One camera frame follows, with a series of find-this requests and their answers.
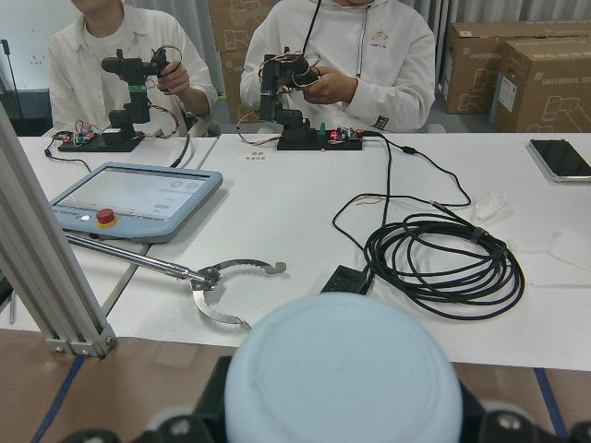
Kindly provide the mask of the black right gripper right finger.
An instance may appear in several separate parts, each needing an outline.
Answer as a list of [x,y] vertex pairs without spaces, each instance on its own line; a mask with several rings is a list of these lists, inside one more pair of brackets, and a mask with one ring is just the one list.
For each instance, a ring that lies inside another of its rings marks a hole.
[[486,411],[471,390],[460,382],[463,421],[459,441],[468,442],[589,442],[590,422],[573,426],[570,434],[550,434],[524,415],[509,410]]

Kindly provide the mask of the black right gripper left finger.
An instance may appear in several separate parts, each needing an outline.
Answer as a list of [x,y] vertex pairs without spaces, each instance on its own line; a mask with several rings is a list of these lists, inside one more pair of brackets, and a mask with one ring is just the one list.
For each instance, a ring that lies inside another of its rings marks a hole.
[[227,442],[224,389],[231,356],[218,359],[196,406],[189,413],[166,413],[156,427],[132,442]]

